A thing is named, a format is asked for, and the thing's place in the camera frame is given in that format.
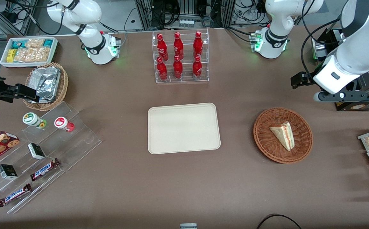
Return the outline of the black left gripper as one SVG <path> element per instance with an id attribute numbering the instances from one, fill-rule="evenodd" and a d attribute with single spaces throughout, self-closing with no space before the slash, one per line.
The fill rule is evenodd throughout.
<path id="1" fill-rule="evenodd" d="M 301 86 L 310 86 L 316 84 L 313 77 L 309 73 L 297 73 L 291 77 L 291 86 L 295 90 Z"/>

